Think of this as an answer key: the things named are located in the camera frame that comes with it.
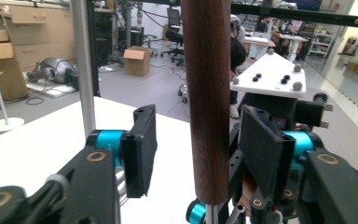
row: brown wooden cylinder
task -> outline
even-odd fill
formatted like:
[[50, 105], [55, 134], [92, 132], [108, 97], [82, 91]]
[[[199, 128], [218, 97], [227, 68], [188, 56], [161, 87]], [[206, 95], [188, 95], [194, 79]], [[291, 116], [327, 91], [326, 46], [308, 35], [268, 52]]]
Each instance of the brown wooden cylinder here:
[[182, 0], [195, 188], [209, 205], [228, 196], [228, 0]]

